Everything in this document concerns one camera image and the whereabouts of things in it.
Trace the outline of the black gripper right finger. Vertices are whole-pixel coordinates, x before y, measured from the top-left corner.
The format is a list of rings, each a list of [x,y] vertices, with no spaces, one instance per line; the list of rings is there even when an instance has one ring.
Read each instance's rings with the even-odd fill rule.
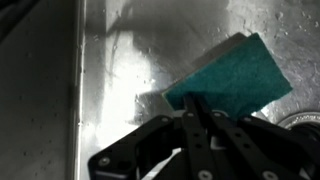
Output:
[[[196,100],[196,107],[248,179],[306,180],[300,174],[304,170],[309,180],[320,180],[319,133],[311,125],[288,130],[253,116],[232,123],[216,116],[203,99]]]

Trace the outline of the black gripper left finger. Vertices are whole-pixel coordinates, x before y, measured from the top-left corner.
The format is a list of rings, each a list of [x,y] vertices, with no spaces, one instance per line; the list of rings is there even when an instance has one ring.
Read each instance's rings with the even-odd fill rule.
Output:
[[[188,177],[216,178],[206,133],[211,109],[197,96],[185,96],[184,105],[181,116],[156,116],[93,155],[88,161],[90,180],[136,180],[169,158],[176,148],[182,150]]]

